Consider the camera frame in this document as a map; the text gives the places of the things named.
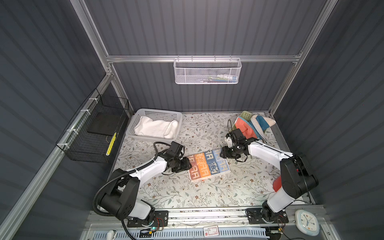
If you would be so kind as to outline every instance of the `aluminum frame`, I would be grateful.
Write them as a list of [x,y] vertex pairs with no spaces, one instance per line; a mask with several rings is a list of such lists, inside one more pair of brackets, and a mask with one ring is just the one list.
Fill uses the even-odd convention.
[[87,5],[85,4],[84,0],[70,0],[71,4],[80,19],[81,24],[83,25],[83,28],[85,32],[88,35],[89,40],[92,43],[93,48],[96,51],[97,56],[99,57],[99,60],[101,64],[103,65],[103,68],[106,73],[111,73],[115,76],[114,80],[112,81],[112,86],[116,91],[116,94],[119,98],[126,98],[128,99],[129,103],[129,116],[131,117],[133,115],[133,108],[131,105],[131,101],[128,98],[127,93],[124,90],[124,87],[116,73],[116,70],[112,63],[109,63],[106,59],[108,56],[108,51],[101,39],[101,36],[96,28],[96,25],[91,17],[91,14],[87,8]]
[[[316,20],[314,27],[312,28],[307,40],[305,41],[305,44],[302,48],[300,55],[229,56],[229,57],[228,56],[195,56],[195,57],[182,56],[182,58],[184,57],[186,61],[187,60],[197,61],[198,58],[201,57],[202,58],[201,60],[210,58],[210,60],[212,61],[212,58],[217,60],[218,58],[221,58],[220,60],[224,60],[224,59],[231,59],[233,57],[233,58],[241,58],[243,62],[292,62],[294,63],[294,65],[292,66],[291,70],[287,74],[284,83],[282,84],[278,94],[276,95],[270,107],[269,112],[273,115],[276,112],[277,107],[281,103],[284,95],[286,94],[289,86],[291,85],[295,76],[297,75],[299,69],[301,68],[305,58],[307,57],[310,49],[312,48],[316,38],[318,37],[321,29],[323,28],[325,22],[327,21],[329,15],[331,14],[337,2],[338,0],[327,0],[318,19]],[[180,59],[179,56],[109,56],[102,42],[102,39],[97,31],[97,28],[92,20],[89,10],[86,7],[85,1],[71,0],[71,3],[100,59],[101,64],[103,65],[103,68],[107,73],[98,86],[98,91],[100,93],[103,93],[107,88],[108,84],[112,82],[112,85],[118,97],[128,99],[127,94],[122,86],[122,83],[117,75],[117,72],[112,64],[114,62],[172,62],[175,58]],[[96,94],[97,93],[94,92],[91,98],[94,98]],[[76,120],[79,120],[79,119],[80,118],[78,116],[74,120],[71,126],[73,127],[76,124],[75,123]],[[6,219],[0,225],[0,239],[10,240],[13,238],[14,234],[16,233],[16,231],[24,221],[25,217],[29,213],[30,209],[34,205],[35,201],[39,197],[40,193],[44,189],[45,185],[49,181],[50,177],[56,170],[57,166],[59,165],[63,157],[64,157],[64,153],[58,147],[55,147],[54,150],[51,152],[50,156],[47,158],[47,160],[44,162],[44,164],[36,174],[36,176],[28,185],[27,189],[23,192],[23,194],[21,195],[17,203],[14,205],[11,212],[7,215]],[[216,211],[227,212],[227,210],[229,211],[229,208],[226,208],[226,209],[214,208],[214,209],[215,209],[214,210],[215,212]]]
[[[165,228],[202,228],[204,226],[218,225],[219,227],[272,227],[276,223],[263,223],[250,225],[245,215],[245,209],[250,207],[211,207],[189,209],[159,209],[169,211],[168,226]],[[295,225],[295,212],[305,209],[316,215],[327,240],[339,240],[338,235],[329,220],[329,216],[322,205],[290,205],[286,208],[289,219],[287,225]],[[81,235],[81,240],[92,239],[97,230],[122,230],[121,222],[114,217],[104,217],[90,212]]]
[[301,50],[301,56],[297,63],[294,63],[294,65],[291,67],[290,71],[288,72],[287,76],[285,77],[285,80],[283,84],[281,85],[275,99],[272,102],[272,105],[270,107],[269,112],[274,115],[277,108],[279,107],[281,101],[283,100],[285,94],[288,91],[288,88],[291,86],[293,80],[295,79],[297,73],[299,72],[301,66],[303,65],[304,60],[307,58],[308,53],[310,52],[314,42],[316,41],[317,37],[320,34],[320,31],[325,25],[325,22],[327,22],[329,15],[331,14],[332,10],[334,9],[335,5],[337,4],[338,0],[327,0],[327,2],[324,4],[323,9],[320,12],[319,17],[317,18],[315,24],[313,25],[313,28],[311,32],[308,35],[308,38],[305,40],[305,43],[303,45],[303,48]]
[[[112,78],[113,76],[110,73],[105,75],[99,86],[97,86],[97,91],[95,90],[92,93],[88,101],[83,106],[82,110],[88,109],[91,103],[94,101],[93,99],[96,98],[99,93],[105,92]],[[86,114],[85,111],[79,112],[79,114],[71,123],[70,129],[73,129],[78,124],[83,114]],[[70,132],[67,131],[66,134],[64,134],[64,136],[60,139],[60,142],[64,142],[69,135]],[[4,219],[3,223],[0,225],[1,240],[11,240],[14,237],[17,230],[28,215],[29,211],[40,196],[44,187],[51,179],[51,176],[55,172],[56,168],[59,166],[64,155],[65,153],[58,146],[55,146],[51,154],[45,160],[44,164],[41,166],[23,194],[20,196],[19,200],[17,200],[16,204]]]
[[173,63],[176,61],[198,61],[198,62],[212,62],[212,61],[225,61],[230,62],[235,59],[241,59],[241,62],[289,62],[297,63],[300,60],[300,55],[237,55],[237,56],[107,56],[109,63]]

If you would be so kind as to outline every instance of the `white wire mesh basket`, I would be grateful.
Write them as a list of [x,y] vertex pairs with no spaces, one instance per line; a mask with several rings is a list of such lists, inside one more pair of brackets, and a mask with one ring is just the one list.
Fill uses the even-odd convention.
[[178,61],[175,58],[177,84],[237,84],[241,70],[240,59],[231,61]]
[[[174,137],[172,139],[165,139],[165,138],[156,138],[156,137],[136,135],[135,134],[135,127],[139,123],[141,116],[147,116],[147,117],[151,118],[152,120],[164,120],[164,121],[168,121],[168,122],[176,120],[178,122],[178,126],[177,126],[177,130],[175,132]],[[139,141],[171,143],[172,141],[176,140],[177,135],[180,132],[182,118],[183,118],[183,115],[181,112],[141,108],[135,113],[135,115],[132,116],[131,122],[129,123],[127,131],[126,131],[126,136],[132,137],[132,138],[139,140]]]

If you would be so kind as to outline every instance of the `printed towel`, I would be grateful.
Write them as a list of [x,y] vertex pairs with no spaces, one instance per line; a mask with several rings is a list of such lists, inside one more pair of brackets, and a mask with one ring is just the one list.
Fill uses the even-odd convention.
[[235,122],[236,128],[240,129],[246,138],[254,137],[265,141],[265,131],[276,123],[275,120],[260,115],[253,115],[251,121],[238,117]]
[[216,177],[229,173],[229,165],[226,159],[220,157],[221,148],[188,156],[192,168],[189,177],[192,182]]

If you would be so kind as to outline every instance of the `gray corrugated wall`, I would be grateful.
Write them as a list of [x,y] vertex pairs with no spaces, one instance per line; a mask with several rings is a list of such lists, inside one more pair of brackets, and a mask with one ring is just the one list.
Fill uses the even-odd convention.
[[[109,55],[298,54],[325,0],[86,0]],[[114,63],[134,110],[268,110],[291,63],[243,63],[235,85],[175,84],[170,63]]]
[[[0,1],[0,39],[2,222],[105,72],[68,1]],[[77,239],[90,188],[105,173],[106,165],[64,159],[14,239],[42,239],[48,229]],[[74,229],[63,228],[68,221]]]
[[292,55],[324,0],[86,0],[109,55]]
[[275,118],[341,237],[381,239],[384,1],[339,1]]
[[172,63],[115,63],[140,108],[172,111],[268,110],[292,63],[243,63],[238,84],[176,84]]

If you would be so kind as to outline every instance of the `clock face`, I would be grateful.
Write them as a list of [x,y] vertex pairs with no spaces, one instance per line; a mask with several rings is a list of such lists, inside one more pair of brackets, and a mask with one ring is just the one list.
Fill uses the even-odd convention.
[[308,212],[302,212],[300,214],[301,225],[311,232],[317,231],[317,221],[314,215]]

